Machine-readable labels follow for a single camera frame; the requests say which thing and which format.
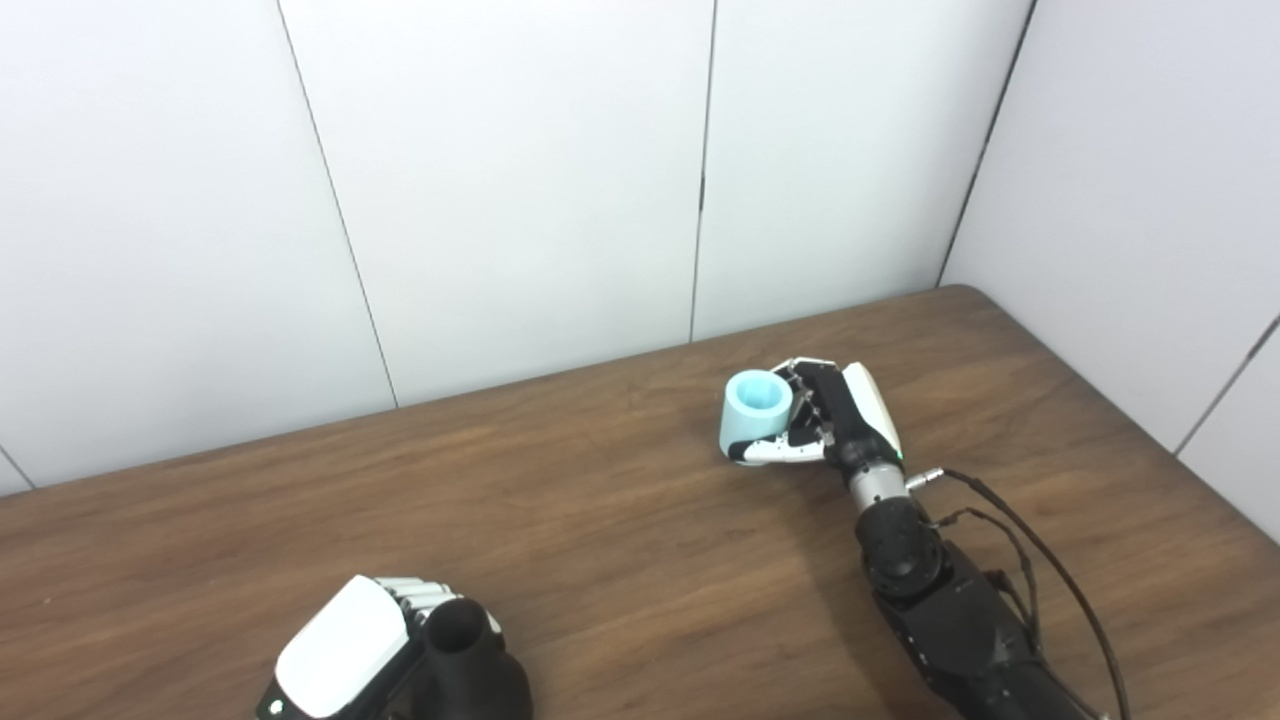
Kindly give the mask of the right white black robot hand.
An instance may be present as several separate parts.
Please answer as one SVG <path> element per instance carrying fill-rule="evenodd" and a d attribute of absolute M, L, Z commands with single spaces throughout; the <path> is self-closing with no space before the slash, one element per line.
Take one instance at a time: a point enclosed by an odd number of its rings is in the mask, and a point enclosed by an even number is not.
<path fill-rule="evenodd" d="M 902 466 L 899 433 L 869 370 L 814 357 L 735 374 L 724 387 L 719 448 L 746 466 Z"/>

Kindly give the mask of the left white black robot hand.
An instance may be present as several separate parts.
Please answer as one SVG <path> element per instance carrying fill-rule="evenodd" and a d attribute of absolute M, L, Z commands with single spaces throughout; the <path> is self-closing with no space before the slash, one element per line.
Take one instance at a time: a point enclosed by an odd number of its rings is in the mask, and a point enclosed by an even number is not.
<path fill-rule="evenodd" d="M 530 680 L 477 601 L 416 577 L 349 579 L 278 655 L 256 719 L 532 719 Z"/>

